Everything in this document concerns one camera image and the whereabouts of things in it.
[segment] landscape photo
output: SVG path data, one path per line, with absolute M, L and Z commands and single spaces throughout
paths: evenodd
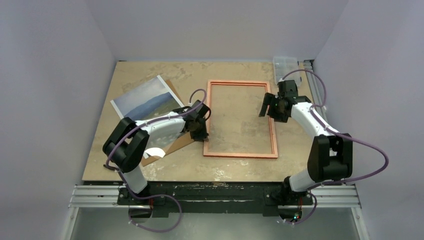
M 160 117 L 184 106 L 159 75 L 110 102 L 121 119 L 134 121 Z

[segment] orange frame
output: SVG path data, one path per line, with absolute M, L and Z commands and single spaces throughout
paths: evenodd
M 270 83 L 266 81 L 244 81 L 244 80 L 209 80 L 207 83 L 207 98 L 206 105 L 212 107 L 212 86 L 251 86 L 251 87 L 264 87 L 267 93 L 271 92 Z M 212 116 L 206 121 L 207 131 L 211 126 Z M 277 159 L 277 137 L 276 127 L 272 118 L 268 116 L 269 121 L 269 135 L 271 140 L 272 153 L 236 153 L 236 152 L 210 152 L 209 142 L 205 141 L 203 144 L 203 156 L 205 157 L 228 157 L 228 158 L 254 158 L 254 159 Z

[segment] white wall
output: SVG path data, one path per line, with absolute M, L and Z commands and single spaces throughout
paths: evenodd
M 83 0 L 1 1 L 0 239 L 59 239 L 114 66 Z
M 86 0 L 119 60 L 314 59 L 348 0 Z
M 381 146 L 386 171 L 359 181 L 373 240 L 424 235 L 424 2 L 349 1 L 314 68 L 328 88 L 328 118 L 342 132 Z M 355 145 L 354 175 L 383 165 Z

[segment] mountain in picture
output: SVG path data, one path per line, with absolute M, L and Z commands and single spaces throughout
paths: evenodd
M 177 108 L 180 108 L 178 102 L 169 92 L 166 92 L 137 106 L 129 111 L 125 117 L 130 117 L 134 121 L 152 119 L 167 114 Z

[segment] plastic container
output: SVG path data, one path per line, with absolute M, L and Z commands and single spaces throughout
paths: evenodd
M 299 69 L 298 59 L 296 57 L 274 56 L 272 63 L 274 65 L 275 84 L 282 81 L 283 77 L 289 72 Z M 300 87 L 302 84 L 300 72 L 292 73 L 284 80 L 294 80 L 297 87 Z

